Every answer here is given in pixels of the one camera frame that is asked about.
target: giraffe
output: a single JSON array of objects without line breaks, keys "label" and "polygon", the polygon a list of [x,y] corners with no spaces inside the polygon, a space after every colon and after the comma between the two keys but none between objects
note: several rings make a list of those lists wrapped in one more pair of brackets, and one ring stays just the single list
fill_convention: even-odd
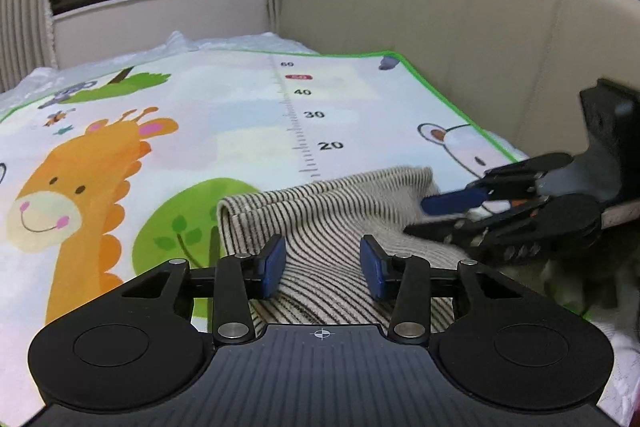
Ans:
[{"label": "giraffe", "polygon": [[117,204],[129,192],[127,178],[151,152],[145,139],[171,134],[170,118],[140,120],[157,107],[137,109],[111,124],[98,120],[82,136],[55,147],[24,184],[7,215],[7,238],[23,252],[60,245],[45,323],[122,283],[109,273],[120,259],[120,242],[109,232],[124,220]]}]

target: beige sofa back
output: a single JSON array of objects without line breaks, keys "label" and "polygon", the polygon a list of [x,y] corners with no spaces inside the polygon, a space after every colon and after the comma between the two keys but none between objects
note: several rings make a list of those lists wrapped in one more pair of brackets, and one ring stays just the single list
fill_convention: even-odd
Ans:
[{"label": "beige sofa back", "polygon": [[580,152],[578,92],[640,89],[638,0],[284,0],[279,34],[324,54],[404,55],[525,152]]}]

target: green mat border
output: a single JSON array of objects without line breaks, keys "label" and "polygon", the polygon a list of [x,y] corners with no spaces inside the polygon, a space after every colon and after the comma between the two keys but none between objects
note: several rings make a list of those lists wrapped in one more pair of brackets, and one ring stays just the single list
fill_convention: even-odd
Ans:
[{"label": "green mat border", "polygon": [[[328,58],[393,57],[393,58],[396,58],[399,62],[402,63],[402,65],[405,68],[407,68],[407,71],[409,71],[409,73],[411,73],[413,75],[413,77],[416,80],[418,80],[418,82],[420,82],[424,87],[426,87],[431,92],[431,94],[433,94],[437,99],[439,99],[442,103],[444,103],[447,107],[449,107],[460,118],[465,120],[466,123],[468,123],[476,131],[478,131],[478,133],[480,133],[481,136],[485,140],[487,140],[487,142],[489,142],[500,153],[502,153],[505,156],[505,158],[507,158],[511,162],[517,162],[516,158],[514,158],[514,156],[511,155],[510,152],[508,152],[504,147],[502,147],[494,138],[492,138],[476,122],[471,120],[463,111],[461,111],[458,107],[456,107],[451,102],[449,102],[449,100],[447,100],[447,98],[439,90],[437,90],[435,87],[431,86],[431,84],[420,73],[418,73],[418,71],[413,67],[413,65],[406,58],[404,58],[404,56],[402,56],[399,53],[392,52],[392,51],[382,51],[382,52],[369,52],[369,53],[361,53],[361,54],[328,54],[328,55],[321,55],[321,54],[313,54],[313,53],[265,52],[265,51],[259,51],[259,50],[208,50],[208,51],[236,51],[236,52],[244,52],[244,53],[261,53],[261,54],[266,54],[266,55],[290,55],[292,57],[328,57]],[[170,58],[170,57],[173,57],[173,56],[175,56],[175,55],[169,55],[169,57],[163,57],[163,58]],[[156,60],[150,60],[150,62],[157,62],[158,60],[162,60],[162,58],[158,58]],[[149,62],[143,62],[142,64],[138,64],[138,66],[142,66],[142,65],[148,64],[148,63]],[[116,73],[117,71],[121,71],[121,70],[122,70],[122,68],[118,68],[117,70],[111,71],[111,73]],[[2,123],[4,120],[9,118],[16,111],[21,110],[22,108],[27,107],[28,105],[31,105],[33,103],[39,102],[40,100],[44,100],[45,98],[49,98],[50,96],[51,96],[51,94],[47,94],[47,95],[42,96],[42,97],[40,97],[40,98],[38,98],[36,100],[33,100],[31,102],[23,103],[21,105],[17,105],[16,107],[12,107],[7,112],[6,115],[4,115],[2,118],[0,118],[0,123]]]}]

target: striped towel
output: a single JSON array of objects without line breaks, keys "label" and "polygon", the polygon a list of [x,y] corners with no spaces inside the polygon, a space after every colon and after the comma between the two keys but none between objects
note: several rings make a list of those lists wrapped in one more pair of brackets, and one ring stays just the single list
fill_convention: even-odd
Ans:
[{"label": "striped towel", "polygon": [[[258,253],[274,233],[287,241],[277,295],[253,303],[256,328],[379,323],[386,330],[392,308],[369,295],[360,238],[370,233],[389,255],[411,253],[454,269],[462,251],[402,234],[406,225],[425,220],[420,200],[436,192],[431,169],[397,167],[220,201],[218,223],[229,255]],[[431,299],[431,317],[433,331],[446,329],[453,322],[450,299]]]}]

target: silver bolt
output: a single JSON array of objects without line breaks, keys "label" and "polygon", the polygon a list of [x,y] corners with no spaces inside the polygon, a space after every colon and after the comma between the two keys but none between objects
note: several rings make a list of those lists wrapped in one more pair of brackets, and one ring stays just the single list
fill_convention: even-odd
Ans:
[{"label": "silver bolt", "polygon": [[228,322],[218,328],[218,334],[226,339],[239,339],[249,332],[249,328],[239,322]]},{"label": "silver bolt", "polygon": [[423,336],[426,330],[422,324],[418,324],[417,322],[401,322],[396,324],[394,331],[399,337],[417,339]]},{"label": "silver bolt", "polygon": [[484,239],[484,236],[482,235],[476,235],[476,237],[474,237],[471,240],[471,243],[469,243],[470,247],[479,247],[480,245],[482,245],[482,240]]}]

